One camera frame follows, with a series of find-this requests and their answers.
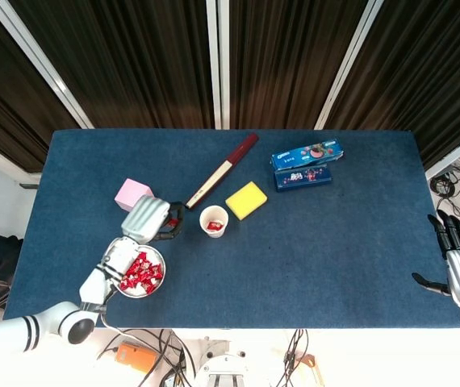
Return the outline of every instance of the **oreo box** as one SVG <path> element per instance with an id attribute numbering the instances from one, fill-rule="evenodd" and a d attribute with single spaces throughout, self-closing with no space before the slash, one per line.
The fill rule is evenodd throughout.
<path id="1" fill-rule="evenodd" d="M 278 192 L 289 189 L 328 184 L 332 181 L 327 165 L 288 169 L 274 172 L 275 185 Z"/>
<path id="2" fill-rule="evenodd" d="M 343 149 L 337 139 L 330 139 L 323 143 L 308 145 L 291 151 L 276 153 L 271 156 L 271 163 L 275 171 L 300 168 L 308 165 L 324 164 L 343 156 Z"/>

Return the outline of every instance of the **yellow sponge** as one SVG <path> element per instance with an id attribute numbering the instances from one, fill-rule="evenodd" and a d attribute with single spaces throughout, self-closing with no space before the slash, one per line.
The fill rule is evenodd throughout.
<path id="1" fill-rule="evenodd" d="M 255 185 L 253 181 L 235 192 L 225 202 L 239 220 L 243 220 L 258 207 L 266 203 L 268 197 Z"/>

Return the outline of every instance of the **orange box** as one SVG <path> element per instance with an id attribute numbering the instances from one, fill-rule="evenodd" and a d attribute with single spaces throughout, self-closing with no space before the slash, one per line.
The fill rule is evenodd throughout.
<path id="1" fill-rule="evenodd" d="M 119 350 L 115 355 L 115 360 L 119 363 L 129 365 L 144 373 L 149 372 L 156 359 L 155 351 L 126 342 L 119 345 Z"/>

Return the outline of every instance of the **brown curtain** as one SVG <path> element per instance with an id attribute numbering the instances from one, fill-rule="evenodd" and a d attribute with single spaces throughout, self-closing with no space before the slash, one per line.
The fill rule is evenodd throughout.
<path id="1" fill-rule="evenodd" d="M 230 1 L 230 126 L 314 128 L 365 5 Z"/>
<path id="2" fill-rule="evenodd" d="M 412 131 L 424 166 L 460 145 L 460 0 L 385 1 L 328 129 Z"/>
<path id="3" fill-rule="evenodd" d="M 0 24 L 0 153 L 41 171 L 52 133 L 77 124 Z"/>
<path id="4" fill-rule="evenodd" d="M 96 127 L 214 127 L 204 0 L 11 0 Z"/>

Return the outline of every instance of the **blue table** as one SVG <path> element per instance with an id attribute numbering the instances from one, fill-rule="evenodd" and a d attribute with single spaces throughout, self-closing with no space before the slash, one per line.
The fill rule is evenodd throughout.
<path id="1" fill-rule="evenodd" d="M 126 213 L 114 202 L 130 177 L 167 201 L 185 201 L 248 131 L 110 129 L 58 131 L 19 259 L 6 318 L 78 289 Z M 423 290 L 412 271 L 443 281 L 426 215 L 433 205 L 412 134 L 389 131 L 256 131 L 260 139 L 192 212 L 183 232 L 153 243 L 167 264 L 149 298 L 117 295 L 119 327 L 459 327 L 449 298 Z M 270 155 L 338 138 L 330 185 L 277 193 Z M 254 181 L 268 202 L 221 239 L 199 213 Z"/>

